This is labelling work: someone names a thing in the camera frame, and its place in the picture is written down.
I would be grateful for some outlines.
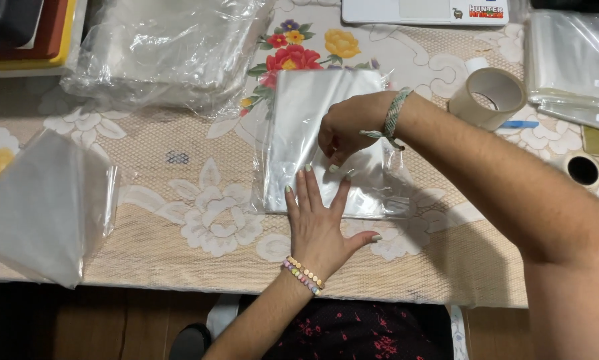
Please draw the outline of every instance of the tablecloth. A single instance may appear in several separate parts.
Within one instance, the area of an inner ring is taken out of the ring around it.
[[[279,0],[256,54],[240,118],[212,122],[186,109],[119,111],[65,94],[58,78],[0,79],[0,166],[43,127],[70,136],[137,172],[120,195],[116,229],[85,270],[85,283],[190,291],[258,293],[290,251],[281,215],[248,213],[256,124],[274,82],[256,76],[279,65],[391,71],[439,106],[467,78],[464,61],[523,76],[519,24],[503,28],[346,26],[337,0]],[[535,129],[497,133],[544,160],[582,148],[579,126],[525,107],[513,117]],[[324,294],[473,306],[527,305],[519,251],[437,170],[411,149],[401,174],[410,218],[344,220],[354,234],[384,237],[358,251]],[[1,280],[23,277],[0,264]]]

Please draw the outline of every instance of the floral skirt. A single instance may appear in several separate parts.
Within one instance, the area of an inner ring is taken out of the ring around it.
[[[263,359],[453,359],[444,306],[312,300]]]

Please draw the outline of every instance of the left hand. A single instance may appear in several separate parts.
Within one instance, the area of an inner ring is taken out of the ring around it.
[[[330,208],[325,208],[311,166],[300,170],[295,178],[297,203],[293,190],[286,188],[291,255],[322,281],[326,281],[357,250],[382,237],[374,231],[363,231],[352,238],[343,237],[340,224],[351,188],[350,179],[342,180]]]

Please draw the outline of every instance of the hand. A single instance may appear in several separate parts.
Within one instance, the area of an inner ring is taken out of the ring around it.
[[[378,139],[360,135],[360,130],[384,131],[384,120],[397,92],[357,95],[331,106],[322,119],[318,143],[335,172],[355,152]]]
[[[290,186],[286,187],[286,204],[290,218],[290,251],[302,266],[326,281],[364,245],[381,240],[374,231],[363,231],[346,239],[340,231],[351,180],[343,179],[331,203],[325,208],[315,172],[310,165],[295,176],[297,203]]]

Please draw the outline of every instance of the black shoe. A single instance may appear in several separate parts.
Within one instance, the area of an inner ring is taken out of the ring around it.
[[[210,332],[206,326],[192,323],[177,334],[168,360],[200,360],[209,347]]]

